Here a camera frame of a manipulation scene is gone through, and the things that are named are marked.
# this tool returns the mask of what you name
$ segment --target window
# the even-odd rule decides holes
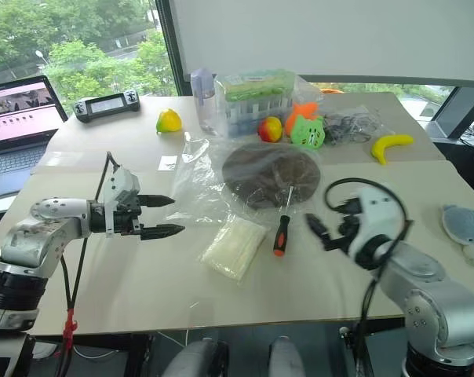
[[[40,74],[67,113],[130,88],[177,94],[152,0],[0,0],[0,82]]]
[[[421,122],[428,122],[448,98],[453,86],[407,85],[407,84],[368,84],[316,82],[320,89],[334,89],[346,93],[392,92],[410,115]]]

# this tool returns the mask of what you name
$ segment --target plush toy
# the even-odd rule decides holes
[[[474,210],[457,206],[443,207],[443,227],[460,245],[468,264],[474,266]]]
[[[305,119],[299,115],[291,132],[291,142],[307,148],[317,149],[324,142],[323,117],[318,116],[314,120]]]
[[[314,120],[317,115],[317,103],[308,102],[306,104],[297,104],[293,102],[293,112],[286,119],[286,124],[284,125],[284,132],[287,136],[291,136],[293,132],[294,125],[296,124],[297,117],[299,115],[303,116],[305,119]]]

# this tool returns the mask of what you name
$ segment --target plastic container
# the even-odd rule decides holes
[[[205,68],[200,68],[190,74],[190,84],[200,128],[208,134],[214,134],[216,97],[213,74]]]
[[[293,107],[295,74],[283,69],[218,75],[218,130],[226,137],[255,134],[268,116],[285,121]]]

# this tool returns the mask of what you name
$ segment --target black cable bundle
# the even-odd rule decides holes
[[[108,170],[109,163],[113,165],[113,172],[120,167],[111,155],[110,152],[106,153],[106,161],[104,163],[103,172],[101,173],[101,178],[99,180],[99,185],[97,186],[96,195],[94,196],[94,200],[99,198],[101,193],[101,188],[103,187],[104,177],[106,176],[106,172]],[[61,267],[63,268],[63,275],[64,275],[64,290],[66,292],[66,306],[68,311],[68,322],[72,324],[73,322],[73,310],[75,309],[75,302],[77,300],[77,293],[78,293],[78,286],[80,284],[80,277],[82,275],[82,267],[83,261],[86,257],[86,248],[87,248],[87,240],[88,238],[84,238],[82,243],[82,249],[80,251],[80,259],[78,260],[78,268],[77,268],[77,275],[75,278],[75,283],[73,284],[73,295],[70,292],[70,279],[67,273],[67,266],[66,261],[64,260],[64,256],[61,256]],[[68,344],[67,338],[63,335],[63,344],[61,346],[61,354],[59,363],[57,365],[56,377],[64,377],[67,374],[68,369],[70,368],[71,363],[71,356],[73,354],[73,344]]]

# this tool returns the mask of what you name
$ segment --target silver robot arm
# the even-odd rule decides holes
[[[184,229],[174,224],[144,227],[139,221],[141,207],[162,207],[174,200],[140,195],[139,191],[137,177],[123,167],[115,167],[104,184],[103,203],[44,199],[10,229],[0,248],[0,375],[28,374],[35,339],[21,331],[33,327],[47,281],[68,243],[99,232],[153,240]]]
[[[311,230],[325,250],[340,249],[356,264],[380,277],[382,291],[403,311],[409,347],[403,374],[449,375],[474,365],[474,294],[450,279],[429,255],[399,241],[379,274],[382,256],[403,227],[399,206],[375,187],[357,190],[355,197],[334,210],[343,214],[332,239],[327,227],[307,215]]]

